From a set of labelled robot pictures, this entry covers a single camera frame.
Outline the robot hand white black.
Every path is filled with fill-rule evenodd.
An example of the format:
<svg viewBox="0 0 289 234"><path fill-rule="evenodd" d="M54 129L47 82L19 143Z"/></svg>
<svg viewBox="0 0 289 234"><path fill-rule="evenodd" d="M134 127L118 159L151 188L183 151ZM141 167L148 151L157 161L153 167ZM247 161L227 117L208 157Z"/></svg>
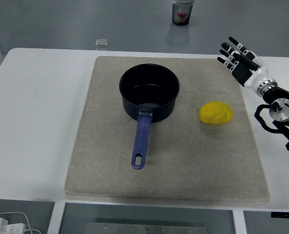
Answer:
<svg viewBox="0 0 289 234"><path fill-rule="evenodd" d="M218 57L217 60L231 71L239 84L257 94L267 85L277 84L275 79L268 75L267 66L253 51L233 37L229 37L229 41L232 45L227 42L221 44L220 53L224 57Z"/></svg>

